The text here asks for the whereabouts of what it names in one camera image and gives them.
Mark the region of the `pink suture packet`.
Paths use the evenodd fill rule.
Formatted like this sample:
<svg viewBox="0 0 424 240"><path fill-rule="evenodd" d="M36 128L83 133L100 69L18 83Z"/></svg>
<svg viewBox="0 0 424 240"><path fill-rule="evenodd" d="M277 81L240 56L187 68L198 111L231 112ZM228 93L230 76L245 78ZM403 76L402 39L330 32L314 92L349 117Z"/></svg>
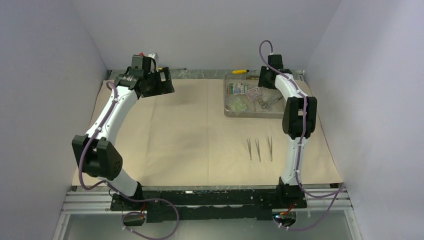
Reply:
<svg viewBox="0 0 424 240"><path fill-rule="evenodd" d="M252 102L255 102L255 101L261 99L262 96L263 96L261 89L257 86L248 89L245 95Z"/></svg>

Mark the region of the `steel surgical scissors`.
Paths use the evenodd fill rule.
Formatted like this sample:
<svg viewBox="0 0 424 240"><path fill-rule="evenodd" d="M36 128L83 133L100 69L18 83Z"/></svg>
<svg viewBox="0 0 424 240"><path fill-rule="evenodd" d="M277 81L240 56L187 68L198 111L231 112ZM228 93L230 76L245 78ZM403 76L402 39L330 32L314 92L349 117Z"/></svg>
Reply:
<svg viewBox="0 0 424 240"><path fill-rule="evenodd" d="M267 111L271 111L272 108L273 108L273 105L278 103L282 99L283 99L283 96L278 97L278 98L274 98L274 99L271 99L271 100L267 100L267 101L264 101L263 99L259 99L258 103L259 103L259 105L261 106L262 109L267 110Z"/></svg>

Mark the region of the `wire mesh instrument tray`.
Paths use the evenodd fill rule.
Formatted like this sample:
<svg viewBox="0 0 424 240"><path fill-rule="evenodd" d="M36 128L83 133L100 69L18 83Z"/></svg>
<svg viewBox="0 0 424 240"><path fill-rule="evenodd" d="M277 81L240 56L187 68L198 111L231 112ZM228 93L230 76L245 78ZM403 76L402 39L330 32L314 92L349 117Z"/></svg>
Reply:
<svg viewBox="0 0 424 240"><path fill-rule="evenodd" d="M258 119L281 119L284 114L286 100L282 93L277 89L268 89L265 87L259 87L262 92L262 98L264 101L272 100L275 98L283 97L279 102L272 106L272 110L262 109L258 100L250 101L245 94L234 95L227 94L227 87L230 83L245 83L247 89L258 87L259 80L246 80L246 76L253 76L248 74L227 74L223 78L223 111L224 115L229 118L258 118ZM244 101L248 109L246 111L232 111L228 108L228 102L232 99L240 98Z"/></svg>

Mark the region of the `clear pouch green item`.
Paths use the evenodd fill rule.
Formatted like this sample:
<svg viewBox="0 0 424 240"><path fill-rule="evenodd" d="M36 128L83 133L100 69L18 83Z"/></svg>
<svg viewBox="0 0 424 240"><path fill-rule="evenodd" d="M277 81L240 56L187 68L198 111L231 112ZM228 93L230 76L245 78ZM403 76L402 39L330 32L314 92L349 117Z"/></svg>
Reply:
<svg viewBox="0 0 424 240"><path fill-rule="evenodd" d="M248 105L238 97L230 100L227 106L231 111L235 112L244 112L249 109Z"/></svg>

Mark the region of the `beige surgical wrap cloth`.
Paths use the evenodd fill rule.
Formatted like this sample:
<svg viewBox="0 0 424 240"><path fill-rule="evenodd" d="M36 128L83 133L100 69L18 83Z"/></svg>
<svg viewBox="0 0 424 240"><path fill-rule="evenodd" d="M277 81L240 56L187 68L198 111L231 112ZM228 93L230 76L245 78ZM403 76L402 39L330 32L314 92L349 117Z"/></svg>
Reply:
<svg viewBox="0 0 424 240"><path fill-rule="evenodd" d="M130 177L144 186L278 183L288 146L280 119L226 117L221 79L172 83L173 93L138 100L117 134L114 146ZM255 139L259 139L261 162Z"/></svg>

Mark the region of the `steel tweezers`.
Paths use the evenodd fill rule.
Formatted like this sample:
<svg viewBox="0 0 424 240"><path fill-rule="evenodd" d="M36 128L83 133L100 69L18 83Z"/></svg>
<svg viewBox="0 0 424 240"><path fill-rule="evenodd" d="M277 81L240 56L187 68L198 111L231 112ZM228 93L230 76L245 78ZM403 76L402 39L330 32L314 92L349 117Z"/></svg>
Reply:
<svg viewBox="0 0 424 240"><path fill-rule="evenodd" d="M269 151L269 159L273 161L273 139L271 136L267 137L268 151Z"/></svg>
<svg viewBox="0 0 424 240"><path fill-rule="evenodd" d="M260 141L258 138L255 139L255 148L257 152L258 161L261 163L262 158L261 158L261 151L260 151Z"/></svg>
<svg viewBox="0 0 424 240"><path fill-rule="evenodd" d="M247 149L249 154L249 160L252 161L252 144L250 138L247 139Z"/></svg>

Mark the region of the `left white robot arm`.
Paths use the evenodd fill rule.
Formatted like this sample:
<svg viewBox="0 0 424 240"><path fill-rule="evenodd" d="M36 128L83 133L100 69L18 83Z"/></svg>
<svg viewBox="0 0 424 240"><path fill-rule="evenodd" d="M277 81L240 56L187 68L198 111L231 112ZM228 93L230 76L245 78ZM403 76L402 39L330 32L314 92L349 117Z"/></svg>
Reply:
<svg viewBox="0 0 424 240"><path fill-rule="evenodd" d="M123 157L115 142L138 100L175 91L169 68L160 68L158 59L157 53L133 55L125 73L106 81L111 94L97 120L84 135L76 135L71 142L81 187L92 190L106 184L124 198L124 204L131 210L144 203L142 185L124 170Z"/></svg>

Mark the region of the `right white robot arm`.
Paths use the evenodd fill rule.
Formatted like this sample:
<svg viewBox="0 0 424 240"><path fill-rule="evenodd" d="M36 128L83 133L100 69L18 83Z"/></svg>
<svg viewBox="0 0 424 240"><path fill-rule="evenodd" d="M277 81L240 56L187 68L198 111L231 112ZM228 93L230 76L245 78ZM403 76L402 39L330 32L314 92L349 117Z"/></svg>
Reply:
<svg viewBox="0 0 424 240"><path fill-rule="evenodd" d="M301 168L306 144L316 128L318 101L301 90L293 74L284 69L280 54L267 56L266 65L260 70L258 86L278 90L285 99L282 130L287 137L287 157L275 200L280 207L287 208L305 197L299 186Z"/></svg>

